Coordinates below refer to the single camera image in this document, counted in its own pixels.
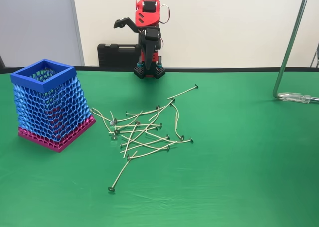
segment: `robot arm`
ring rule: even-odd
[[[130,18],[122,18],[114,23],[114,28],[123,28],[127,25],[134,33],[139,34],[139,45],[142,53],[138,67],[141,72],[138,76],[154,76],[156,78],[165,74],[161,64],[158,50],[161,48],[160,33],[160,1],[140,0],[136,2],[135,23]]]

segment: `green fabric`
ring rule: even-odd
[[[89,106],[117,119],[199,85],[175,103],[178,132],[194,144],[132,160],[110,194],[126,162],[121,139],[97,116],[60,154],[19,138],[12,84],[0,75],[0,227],[319,226],[319,105],[275,100],[276,76],[78,72]],[[319,73],[285,73],[280,91],[319,96],[318,82]],[[176,140],[174,120],[167,107],[151,132]]]

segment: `white wall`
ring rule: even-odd
[[[279,67],[301,0],[160,0],[165,67]],[[128,27],[135,0],[75,0],[85,65],[98,65],[99,43],[135,44]],[[319,0],[308,0],[288,66],[307,67],[319,40]],[[165,7],[162,19],[166,20]]]

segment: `black table edge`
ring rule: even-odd
[[[0,74],[13,73],[22,67],[0,68]],[[119,67],[99,67],[99,66],[75,66],[76,70],[81,71],[106,71],[106,72],[133,72],[133,68]],[[261,67],[261,68],[167,68],[167,72],[180,73],[227,73],[227,72],[278,72],[280,67]],[[287,72],[319,72],[319,68],[309,67],[287,67]]]

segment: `3d printed basket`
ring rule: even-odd
[[[20,137],[61,152],[95,123],[73,66],[43,59],[11,81]]]

